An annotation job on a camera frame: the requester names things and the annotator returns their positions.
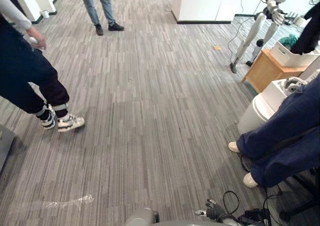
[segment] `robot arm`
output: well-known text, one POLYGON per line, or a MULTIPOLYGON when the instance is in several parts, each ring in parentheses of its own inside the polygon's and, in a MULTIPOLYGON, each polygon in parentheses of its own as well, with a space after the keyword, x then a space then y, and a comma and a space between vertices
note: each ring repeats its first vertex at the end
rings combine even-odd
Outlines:
POLYGON ((282 25, 285 14, 277 5, 276 0, 265 0, 269 12, 272 14, 272 19, 277 25, 282 25))

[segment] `small paper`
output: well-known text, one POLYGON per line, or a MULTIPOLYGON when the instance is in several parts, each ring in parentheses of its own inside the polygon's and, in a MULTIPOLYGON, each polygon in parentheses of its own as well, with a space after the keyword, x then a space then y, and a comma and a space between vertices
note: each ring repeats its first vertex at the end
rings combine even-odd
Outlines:
POLYGON ((222 48, 219 45, 213 45, 214 50, 222 50, 222 48))

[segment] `floor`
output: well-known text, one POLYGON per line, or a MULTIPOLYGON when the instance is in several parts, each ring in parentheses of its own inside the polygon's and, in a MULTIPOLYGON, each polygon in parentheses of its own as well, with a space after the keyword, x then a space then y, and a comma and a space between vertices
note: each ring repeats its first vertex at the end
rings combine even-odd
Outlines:
MULTIPOLYGON (((58 14, 36 26, 71 96, 69 109, 86 126, 44 131, 34 116, 0 98, 0 124, 16 134, 0 175, 0 225, 122 226, 141 207, 158 211, 161 221, 202 221, 194 210, 205 209, 207 198, 222 204, 227 190, 239 197, 235 216, 261 208, 264 189, 244 187, 246 172, 227 148, 255 96, 240 83, 249 68, 229 69, 227 43, 246 18, 177 25, 168 12, 172 0, 112 2, 124 32, 107 31, 97 0, 104 36, 95 35, 82 0, 58 0, 58 14)), ((252 23, 243 24, 233 52, 252 23)), ((289 32, 297 33, 283 27, 266 47, 289 32)), ((310 197, 292 179, 279 187, 282 196, 268 201, 277 221, 279 211, 310 197)), ((234 208, 235 198, 228 196, 226 205, 234 208)), ((317 211, 290 225, 319 225, 317 211)))

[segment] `teal cloth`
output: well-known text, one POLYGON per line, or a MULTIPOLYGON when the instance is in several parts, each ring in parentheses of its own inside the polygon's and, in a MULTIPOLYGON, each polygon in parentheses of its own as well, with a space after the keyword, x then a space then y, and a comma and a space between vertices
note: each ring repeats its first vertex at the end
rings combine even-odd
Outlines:
POLYGON ((291 50, 291 48, 296 44, 297 40, 298 38, 295 35, 290 34, 289 37, 281 38, 279 42, 288 50, 291 50))

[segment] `white sneaker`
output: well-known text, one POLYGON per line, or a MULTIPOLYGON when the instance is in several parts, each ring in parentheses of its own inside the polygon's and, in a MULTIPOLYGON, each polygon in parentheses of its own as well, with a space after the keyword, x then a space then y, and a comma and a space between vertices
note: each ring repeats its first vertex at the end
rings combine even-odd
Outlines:
POLYGON ((238 149, 238 146, 237 146, 237 142, 230 142, 228 144, 228 148, 232 151, 232 152, 235 152, 235 153, 240 153, 239 149, 238 149))
POLYGON ((58 120, 58 132, 64 133, 70 130, 74 130, 85 125, 85 120, 83 117, 76 117, 72 114, 68 114, 68 119, 58 120))
POLYGON ((254 180, 254 178, 251 176, 251 173, 247 173, 243 178, 243 183, 245 186, 247 186, 250 189, 253 189, 254 187, 258 186, 258 183, 254 180))
POLYGON ((56 126, 56 112, 52 109, 51 105, 49 105, 48 110, 49 117, 46 120, 41 120, 41 124, 44 130, 50 130, 56 126))

